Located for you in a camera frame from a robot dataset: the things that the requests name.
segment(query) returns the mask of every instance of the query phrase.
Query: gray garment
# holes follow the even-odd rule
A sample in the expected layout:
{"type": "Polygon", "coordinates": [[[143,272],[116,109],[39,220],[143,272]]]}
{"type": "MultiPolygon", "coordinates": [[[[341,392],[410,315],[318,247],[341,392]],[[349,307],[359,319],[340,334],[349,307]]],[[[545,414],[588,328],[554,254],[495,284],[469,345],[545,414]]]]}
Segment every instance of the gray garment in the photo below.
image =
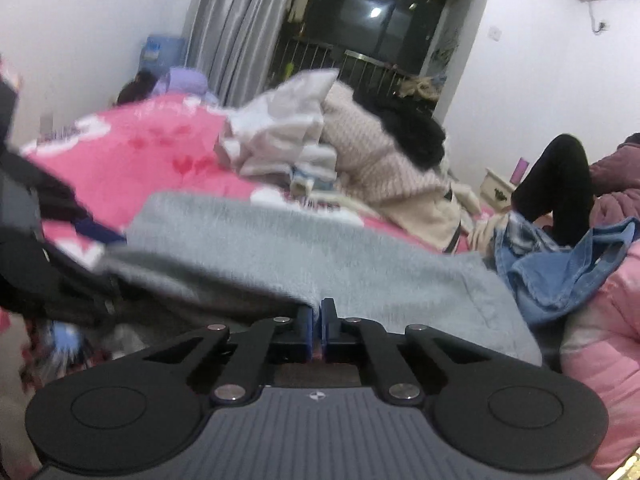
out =
{"type": "Polygon", "coordinates": [[[226,106],[262,92],[287,0],[201,0],[191,32],[188,66],[209,79],[226,106]]]}
{"type": "Polygon", "coordinates": [[[127,245],[108,247],[98,268],[196,303],[201,323],[205,312],[259,318],[292,312],[295,303],[317,309],[329,297],[339,316],[374,319],[390,332],[424,323],[542,362],[512,295],[479,254],[431,254],[295,211],[156,194],[128,229],[127,245]]]}

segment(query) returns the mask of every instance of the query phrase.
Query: balcony railing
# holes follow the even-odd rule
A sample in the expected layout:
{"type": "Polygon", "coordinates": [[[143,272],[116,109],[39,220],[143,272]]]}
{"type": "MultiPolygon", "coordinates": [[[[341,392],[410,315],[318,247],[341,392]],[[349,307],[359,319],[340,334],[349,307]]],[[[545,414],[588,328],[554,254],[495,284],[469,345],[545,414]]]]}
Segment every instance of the balcony railing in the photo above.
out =
{"type": "Polygon", "coordinates": [[[402,70],[352,50],[302,38],[289,38],[276,45],[271,62],[268,87],[274,88],[301,70],[338,68],[338,79],[353,89],[377,94],[393,94],[411,75],[402,70]]]}

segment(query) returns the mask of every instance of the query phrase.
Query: blue bin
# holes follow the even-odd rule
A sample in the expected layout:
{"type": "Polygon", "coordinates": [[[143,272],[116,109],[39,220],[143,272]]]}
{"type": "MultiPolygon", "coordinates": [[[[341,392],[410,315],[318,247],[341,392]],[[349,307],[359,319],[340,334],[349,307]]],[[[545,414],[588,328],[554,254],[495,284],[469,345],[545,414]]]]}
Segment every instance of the blue bin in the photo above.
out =
{"type": "Polygon", "coordinates": [[[187,41],[184,38],[152,34],[140,52],[139,70],[149,70],[160,78],[172,66],[184,66],[186,54],[187,41]]]}

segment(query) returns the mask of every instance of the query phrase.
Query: curtain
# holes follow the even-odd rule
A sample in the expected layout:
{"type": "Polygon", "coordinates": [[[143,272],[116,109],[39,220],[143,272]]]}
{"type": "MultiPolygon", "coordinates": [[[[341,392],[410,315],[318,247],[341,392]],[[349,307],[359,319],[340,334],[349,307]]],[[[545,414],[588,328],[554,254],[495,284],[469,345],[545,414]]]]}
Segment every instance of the curtain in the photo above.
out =
{"type": "Polygon", "coordinates": [[[263,88],[287,0],[201,0],[188,66],[204,72],[225,106],[250,101],[263,88]]]}

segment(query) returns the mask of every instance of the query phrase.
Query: person's leg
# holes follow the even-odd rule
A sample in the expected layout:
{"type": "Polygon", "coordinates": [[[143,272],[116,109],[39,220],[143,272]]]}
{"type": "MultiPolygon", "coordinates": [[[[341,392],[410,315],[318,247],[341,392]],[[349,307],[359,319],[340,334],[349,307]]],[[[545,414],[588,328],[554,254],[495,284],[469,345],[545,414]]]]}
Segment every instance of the person's leg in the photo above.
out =
{"type": "Polygon", "coordinates": [[[589,163],[580,141],[567,134],[552,140],[511,195],[511,205],[530,222],[553,212],[554,240],[577,244],[589,230],[593,207],[589,163]]]}

